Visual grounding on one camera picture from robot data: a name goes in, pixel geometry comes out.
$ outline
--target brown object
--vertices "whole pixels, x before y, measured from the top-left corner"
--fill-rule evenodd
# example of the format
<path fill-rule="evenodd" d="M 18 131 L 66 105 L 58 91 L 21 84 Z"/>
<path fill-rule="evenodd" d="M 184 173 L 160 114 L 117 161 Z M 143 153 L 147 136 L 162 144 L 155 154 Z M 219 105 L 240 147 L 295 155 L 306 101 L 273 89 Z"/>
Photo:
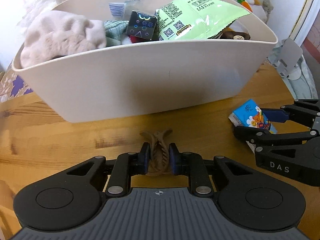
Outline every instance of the brown object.
<path fill-rule="evenodd" d="M 220 39 L 227 40 L 250 40 L 250 35 L 248 33 L 226 31 L 221 36 Z"/>
<path fill-rule="evenodd" d="M 32 182 L 95 155 L 115 159 L 121 153 L 138 152 L 145 141 L 139 135 L 140 131 L 159 131 L 171 127 L 174 133 L 170 135 L 170 142 L 175 142 L 181 152 L 196 152 L 211 160 L 214 155 L 224 155 L 297 187 L 307 204 L 299 229 L 312 240 L 318 240 L 319 189 L 257 168 L 252 151 L 232 134 L 232 123 L 228 116 L 250 98 L 260 107 L 279 108 L 293 103 L 281 77 L 270 65 L 262 65 L 239 95 L 233 98 L 112 120 L 68 123 L 35 93 L 17 97 L 0 104 L 0 180 L 4 180 L 17 193 Z M 276 124 L 275 127 L 279 133 L 308 130 L 294 122 Z M 187 185 L 188 178 L 185 176 L 132 177 L 133 187 Z M 4 212 L 5 209 L 0 206 L 0 214 L 7 221 L 6 228 L 10 228 L 14 234 L 19 224 L 13 219 L 13 211 Z"/>
<path fill-rule="evenodd" d="M 148 169 L 148 176 L 159 176 L 161 174 L 170 174 L 171 169 L 169 149 L 164 142 L 164 137 L 172 133 L 172 129 L 167 129 L 162 132 L 155 132 L 154 134 L 143 131 L 140 133 L 144 138 L 149 139 L 151 142 L 150 149 L 150 162 Z"/>

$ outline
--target pocket tissue pack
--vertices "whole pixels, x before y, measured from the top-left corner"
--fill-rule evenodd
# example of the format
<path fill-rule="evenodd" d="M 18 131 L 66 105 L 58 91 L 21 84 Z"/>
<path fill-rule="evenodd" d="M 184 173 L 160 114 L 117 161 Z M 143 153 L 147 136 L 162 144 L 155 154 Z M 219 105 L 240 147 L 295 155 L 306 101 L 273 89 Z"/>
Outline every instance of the pocket tissue pack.
<path fill-rule="evenodd" d="M 247 126 L 269 130 L 271 133 L 277 133 L 276 128 L 268 121 L 260 107 L 252 99 L 246 101 L 229 115 L 230 121 L 234 126 Z M 255 150 L 255 144 L 247 141 L 250 149 Z"/>

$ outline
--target qr code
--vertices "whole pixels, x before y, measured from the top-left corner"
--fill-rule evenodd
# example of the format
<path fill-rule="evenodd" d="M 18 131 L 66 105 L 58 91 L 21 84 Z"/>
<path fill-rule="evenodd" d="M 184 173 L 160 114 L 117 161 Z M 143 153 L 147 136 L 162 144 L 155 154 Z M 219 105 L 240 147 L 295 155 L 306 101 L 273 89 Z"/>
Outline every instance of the qr code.
<path fill-rule="evenodd" d="M 181 21 L 177 21 L 174 25 L 173 25 L 177 30 L 180 30 L 184 24 Z"/>
<path fill-rule="evenodd" d="M 171 36 L 173 34 L 173 31 L 170 28 L 168 28 L 163 33 L 165 34 L 165 36 L 169 37 L 169 36 Z"/>

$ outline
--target green snack bag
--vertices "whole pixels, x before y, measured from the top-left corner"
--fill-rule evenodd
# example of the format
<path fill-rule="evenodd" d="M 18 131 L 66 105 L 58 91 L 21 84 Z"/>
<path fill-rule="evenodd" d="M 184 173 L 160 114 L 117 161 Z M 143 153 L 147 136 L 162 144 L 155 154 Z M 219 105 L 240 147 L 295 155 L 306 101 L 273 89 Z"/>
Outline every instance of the green snack bag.
<path fill-rule="evenodd" d="M 249 11 L 220 0 L 173 0 L 156 11 L 159 40 L 204 40 Z"/>

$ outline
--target wood grain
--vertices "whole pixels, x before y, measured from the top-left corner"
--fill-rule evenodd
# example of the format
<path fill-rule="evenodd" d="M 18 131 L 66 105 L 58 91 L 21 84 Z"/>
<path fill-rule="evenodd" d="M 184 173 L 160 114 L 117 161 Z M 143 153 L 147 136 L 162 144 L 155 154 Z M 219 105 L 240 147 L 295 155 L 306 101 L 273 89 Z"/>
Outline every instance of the wood grain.
<path fill-rule="evenodd" d="M 17 193 L 34 181 L 92 156 L 104 155 L 107 159 L 114 159 L 123 152 L 139 151 L 144 142 L 140 131 L 153 132 L 170 127 L 173 133 L 167 141 L 175 142 L 180 151 L 197 152 L 206 159 L 225 155 L 297 187 L 307 202 L 299 229 L 312 240 L 318 240 L 318 188 L 257 168 L 248 146 L 232 135 L 228 115 L 250 98 L 260 107 L 270 108 L 293 102 L 278 73 L 269 65 L 262 65 L 234 98 L 163 113 L 97 122 L 68 123 L 35 93 L 24 95 L 0 104 L 0 180 Z M 278 124 L 276 128 L 280 133 L 307 130 L 293 122 Z M 143 187 L 181 187 L 187 183 L 187 178 L 182 176 L 132 178 L 133 186 Z M 9 208 L 0 207 L 0 225 L 8 237 L 17 232 L 19 224 Z"/>

